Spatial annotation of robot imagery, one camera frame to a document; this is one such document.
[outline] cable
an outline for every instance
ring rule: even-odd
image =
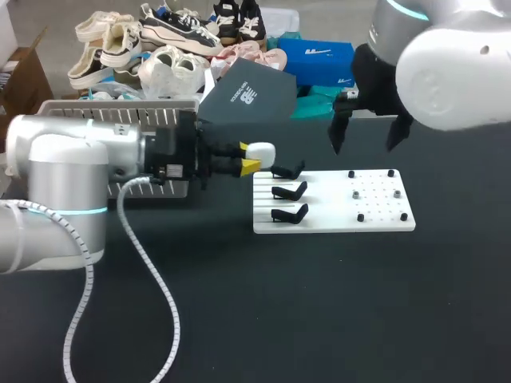
[[[158,286],[161,288],[161,291],[163,292],[165,298],[167,299],[168,306],[170,307],[170,310],[172,312],[172,319],[174,322],[174,335],[173,335],[173,339],[172,339],[172,347],[170,349],[170,353],[167,357],[167,360],[165,361],[164,366],[161,368],[160,372],[151,380],[151,383],[160,383],[160,381],[168,373],[168,371],[170,370],[170,367],[172,366],[172,363],[176,359],[177,349],[179,347],[180,336],[181,336],[179,313],[177,312],[176,303],[174,302],[174,299],[173,299],[172,295],[170,294],[170,291],[168,290],[167,285],[165,285],[163,278],[160,276],[160,273],[158,273],[158,270],[154,267],[153,263],[147,256],[147,253],[145,252],[141,243],[138,241],[137,237],[135,236],[133,229],[129,226],[128,219],[126,218],[125,209],[124,209],[124,201],[125,201],[125,197],[129,191],[129,189],[132,186],[135,186],[138,184],[150,184],[150,183],[151,183],[151,179],[149,177],[139,177],[139,178],[136,178],[134,180],[127,182],[121,188],[121,191],[119,191],[119,196],[117,197],[117,213],[119,215],[119,219],[121,220],[121,224],[126,231],[126,234],[128,235],[129,239],[132,241],[133,245],[135,246],[138,253],[142,257],[142,260],[144,261],[147,268],[149,268],[149,272],[156,279],[156,283],[158,283]],[[0,200],[0,207],[9,207],[13,210],[14,217],[18,223],[18,227],[20,227],[20,231],[23,228],[21,212],[19,211],[20,207],[41,212],[47,218],[51,219],[53,222],[55,222],[59,226],[63,227],[71,235],[73,240],[78,245],[81,255],[83,255],[83,257],[84,257],[84,260],[85,260],[85,287],[84,287],[80,302],[78,303],[78,308],[76,309],[74,316],[71,319],[71,323],[69,324],[69,328],[67,329],[67,333],[65,335],[65,340],[64,340],[64,350],[63,350],[63,354],[62,354],[62,362],[64,365],[65,379],[68,381],[68,383],[77,383],[77,381],[73,375],[73,370],[71,369],[71,346],[73,344],[73,338],[74,338],[74,334],[76,333],[78,323],[81,319],[81,316],[83,315],[83,313],[85,311],[87,303],[89,302],[89,299],[90,299],[90,295],[92,294],[92,291],[93,291],[94,269],[93,269],[93,261],[90,257],[89,249],[87,248],[87,245],[85,245],[85,242],[83,241],[81,236],[74,229],[74,227],[67,221],[67,219],[65,219],[60,214],[58,214],[57,212],[51,210],[50,208],[48,208],[44,205],[41,205],[39,203],[30,202],[30,201],[21,200],[21,199],[6,199],[6,200]],[[19,241],[22,241],[22,240],[23,240],[22,234],[20,233]],[[9,269],[9,272],[13,272],[13,271],[17,270],[19,263],[22,261],[22,255],[23,255],[23,245],[21,242],[20,246],[18,247],[16,256],[14,257],[13,264],[12,264],[11,268]]]
[[[41,205],[35,202],[29,202],[22,199],[8,199],[8,200],[0,200],[0,206],[16,206],[16,207],[24,207],[26,209],[36,210],[40,213],[44,214],[47,218],[51,219],[53,222],[63,227],[73,238],[74,242],[78,245],[80,249],[81,255],[85,260],[85,287],[83,289],[83,294],[81,295],[80,302],[78,303],[78,308],[76,309],[73,318],[71,319],[71,323],[67,329],[67,333],[65,335],[64,340],[64,350],[62,353],[62,362],[64,365],[64,374],[65,379],[69,383],[76,383],[74,379],[73,371],[71,369],[71,345],[73,344],[73,337],[76,333],[78,323],[83,315],[85,308],[87,307],[87,303],[89,302],[90,295],[93,291],[93,283],[94,283],[94,268],[93,261],[90,258],[89,249],[81,236],[75,230],[75,228],[60,214],[49,209],[48,207]]]
[[[161,368],[160,372],[151,380],[151,383],[159,383],[164,378],[164,376],[167,374],[167,372],[170,370],[172,363],[176,359],[177,349],[179,347],[179,341],[181,338],[181,327],[180,327],[179,313],[177,312],[176,303],[174,302],[174,298],[170,294],[170,291],[168,290],[167,285],[165,285],[165,282],[161,278],[160,273],[158,273],[158,270],[154,267],[153,263],[151,262],[151,259],[149,259],[149,257],[147,256],[147,253],[145,252],[141,243],[138,241],[137,237],[135,236],[133,229],[129,226],[128,219],[126,218],[126,214],[125,214],[125,207],[124,207],[124,201],[125,201],[126,194],[129,192],[129,189],[132,186],[142,185],[142,184],[150,184],[150,183],[151,183],[151,179],[149,177],[139,177],[139,178],[130,180],[126,184],[124,184],[124,186],[121,188],[121,191],[119,191],[119,196],[117,197],[117,214],[119,215],[119,219],[121,220],[121,224],[122,224],[123,228],[125,229],[126,234],[128,235],[129,239],[131,239],[131,242],[137,249],[138,254],[140,254],[140,256],[142,257],[142,260],[144,260],[144,263],[147,266],[147,268],[149,268],[149,272],[156,279],[156,283],[158,283],[158,286],[160,287],[161,291],[163,292],[165,298],[167,299],[168,306],[170,307],[170,311],[172,312],[172,318],[174,321],[174,336],[173,336],[173,340],[172,340],[172,347],[170,349],[170,353],[167,357],[167,360],[165,361],[164,366]]]

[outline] black mount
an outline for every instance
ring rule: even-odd
[[[302,219],[305,218],[305,215],[307,215],[308,212],[309,205],[305,203],[296,214],[280,209],[271,209],[271,217],[273,218],[273,222],[280,221],[298,225],[300,222],[302,222]]]
[[[273,165],[270,168],[270,172],[274,178],[275,176],[277,176],[278,178],[284,178],[286,180],[296,180],[300,176],[304,168],[305,161],[302,161],[296,166],[295,170],[290,170],[287,168],[283,168],[281,166]]]
[[[271,193],[273,198],[279,197],[277,199],[287,199],[289,201],[298,201],[302,198],[303,193],[307,190],[307,181],[303,181],[300,186],[295,191],[288,190],[285,188],[280,188],[278,186],[274,186],[271,188]]]

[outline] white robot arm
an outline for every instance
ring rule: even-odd
[[[28,200],[66,218],[95,263],[105,249],[109,182],[146,175],[155,183],[199,179],[205,188],[213,173],[240,177],[271,167],[275,147],[210,145],[191,112],[180,112],[175,127],[158,127],[152,135],[138,124],[17,116],[6,155],[8,171],[27,183]],[[35,209],[0,209],[0,225],[0,273],[84,266],[69,233]]]
[[[511,121],[511,2],[378,0],[367,44],[351,66],[358,93],[341,93],[329,129],[339,152],[354,110],[397,115],[392,150],[414,120],[439,130]]]
[[[397,65],[398,94],[415,120],[441,130],[511,121],[511,16],[501,6],[380,0],[369,47]]]

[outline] black sneaker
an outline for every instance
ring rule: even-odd
[[[187,14],[167,12],[157,16],[149,4],[141,6],[143,41],[173,45],[200,56],[216,56],[223,49],[220,39],[206,28],[198,26]]]
[[[266,50],[266,28],[264,28],[261,9],[255,0],[244,0],[240,8],[242,26],[240,36],[243,41],[257,41],[261,50]]]
[[[87,89],[113,75],[112,68],[101,63],[101,48],[85,44],[80,61],[67,73],[73,89]]]
[[[233,45],[240,37],[240,7],[234,0],[220,0],[218,5],[213,6],[216,14],[216,24],[220,28],[218,37],[223,46]]]
[[[218,25],[211,20],[204,20],[200,17],[199,12],[195,10],[189,10],[188,8],[182,8],[180,1],[176,0],[165,0],[165,8],[169,12],[174,12],[180,16],[189,15],[191,20],[190,23],[194,26],[203,26],[215,36],[218,36],[219,30]]]

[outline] cardboard box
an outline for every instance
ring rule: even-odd
[[[295,105],[294,76],[239,58],[202,101],[199,118],[215,124],[286,120]]]
[[[298,86],[355,86],[351,72],[355,55],[352,44],[281,38],[279,48],[287,54],[285,72],[296,76]]]
[[[36,114],[41,104],[53,99],[36,47],[46,30],[30,48],[18,48],[10,61],[19,61],[5,88],[0,91],[0,153],[5,151],[5,138],[10,121],[18,114]]]

